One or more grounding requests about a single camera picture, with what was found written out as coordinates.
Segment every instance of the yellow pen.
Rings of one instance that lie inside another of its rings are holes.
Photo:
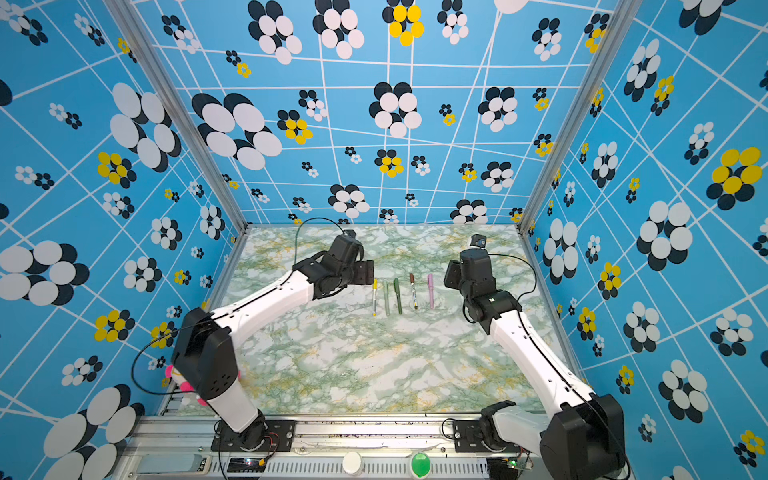
[[[373,279],[373,316],[376,316],[376,291],[378,286],[378,280]]]

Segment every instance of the green button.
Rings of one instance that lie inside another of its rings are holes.
[[[432,463],[429,461],[429,457],[423,453],[417,453],[411,458],[411,470],[419,478],[426,477],[431,467]]]

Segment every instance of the floral wall pattern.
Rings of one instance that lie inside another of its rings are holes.
[[[519,223],[616,4],[133,2],[253,223]]]
[[[528,231],[636,478],[768,476],[766,25],[645,0]]]
[[[122,36],[99,0],[0,0],[2,478],[109,475],[161,400],[134,357],[237,237]]]

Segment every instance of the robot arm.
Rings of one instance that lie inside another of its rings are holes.
[[[598,397],[551,351],[518,301],[496,288],[485,238],[475,235],[444,284],[459,290],[463,309],[513,358],[547,413],[534,415],[505,401],[481,411],[483,442],[539,454],[555,480],[587,480],[624,466],[624,412],[611,395]]]
[[[235,348],[289,310],[336,295],[348,285],[373,284],[373,261],[362,260],[363,255],[354,230],[345,230],[329,250],[298,262],[252,295],[209,313],[197,308],[184,317],[171,357],[174,368],[238,434],[243,449],[262,441],[264,416],[240,384]]]

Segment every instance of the green marble surface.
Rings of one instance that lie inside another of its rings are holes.
[[[510,226],[350,226],[376,263],[376,278],[390,283],[390,315],[383,288],[372,316],[370,286],[349,286],[330,299],[287,313],[237,351],[241,382],[266,414],[348,412],[476,412],[510,399],[531,411],[538,397],[511,358],[482,328],[464,320],[461,297],[442,285],[445,267],[474,233],[488,237],[488,251],[525,257]],[[254,228],[247,239],[224,304],[271,283],[293,264],[296,228]],[[335,227],[307,224],[299,259],[325,250]],[[492,257],[499,288],[517,296],[533,287],[522,262]],[[408,273],[416,278],[414,310]],[[435,309],[429,309],[427,275],[435,280]],[[403,313],[397,313],[392,280],[399,278]],[[539,334],[564,358],[552,318],[538,290],[522,300]],[[195,401],[178,414],[209,415]]]

